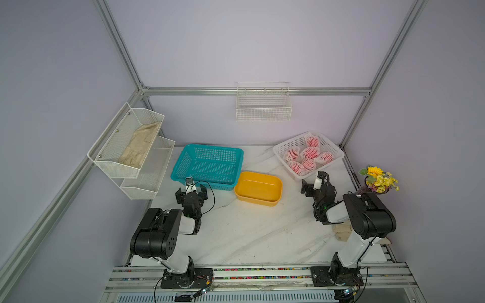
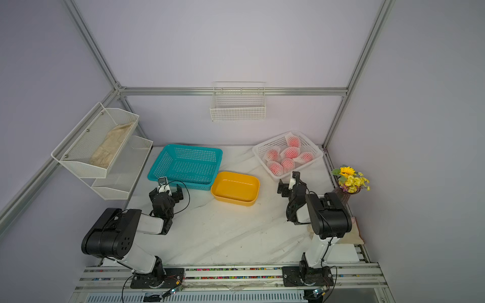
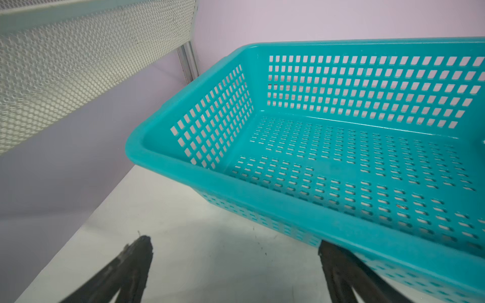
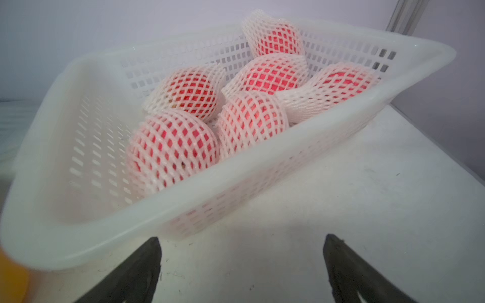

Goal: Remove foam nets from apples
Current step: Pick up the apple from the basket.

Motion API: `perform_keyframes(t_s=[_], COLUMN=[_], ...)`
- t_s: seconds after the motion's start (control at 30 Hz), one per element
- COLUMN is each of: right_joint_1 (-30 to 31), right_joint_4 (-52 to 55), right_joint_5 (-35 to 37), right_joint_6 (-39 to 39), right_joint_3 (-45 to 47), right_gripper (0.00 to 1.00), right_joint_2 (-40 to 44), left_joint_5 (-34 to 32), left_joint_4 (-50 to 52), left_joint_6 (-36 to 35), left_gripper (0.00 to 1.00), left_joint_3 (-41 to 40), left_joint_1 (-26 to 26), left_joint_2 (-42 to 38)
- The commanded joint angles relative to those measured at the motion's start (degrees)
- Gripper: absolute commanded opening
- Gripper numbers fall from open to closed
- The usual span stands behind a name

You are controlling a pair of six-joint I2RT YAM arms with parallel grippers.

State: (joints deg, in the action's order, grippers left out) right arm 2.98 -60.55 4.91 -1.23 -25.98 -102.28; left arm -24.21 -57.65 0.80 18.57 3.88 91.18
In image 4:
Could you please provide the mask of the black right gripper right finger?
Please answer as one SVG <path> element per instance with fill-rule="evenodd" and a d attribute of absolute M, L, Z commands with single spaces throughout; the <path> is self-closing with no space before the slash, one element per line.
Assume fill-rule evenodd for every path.
<path fill-rule="evenodd" d="M 323 258 L 335 302 L 414 302 L 342 239 L 328 234 Z"/>

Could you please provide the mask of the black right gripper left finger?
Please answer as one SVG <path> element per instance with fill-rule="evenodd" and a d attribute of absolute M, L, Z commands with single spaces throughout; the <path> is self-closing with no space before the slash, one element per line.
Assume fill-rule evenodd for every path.
<path fill-rule="evenodd" d="M 157 237 L 151 237 L 78 302 L 150 303 L 159 281 L 162 248 Z"/>

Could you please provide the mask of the netted red apple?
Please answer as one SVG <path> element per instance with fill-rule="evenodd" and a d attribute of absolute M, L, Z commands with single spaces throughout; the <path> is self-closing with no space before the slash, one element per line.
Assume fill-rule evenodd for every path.
<path fill-rule="evenodd" d="M 243 91 L 222 107 L 217 123 L 221 160 L 226 160 L 289 128 L 277 99 L 264 92 Z"/>
<path fill-rule="evenodd" d="M 178 109 L 149 114 L 126 148 L 126 169 L 142 198 L 218 163 L 219 142 L 202 120 Z"/>

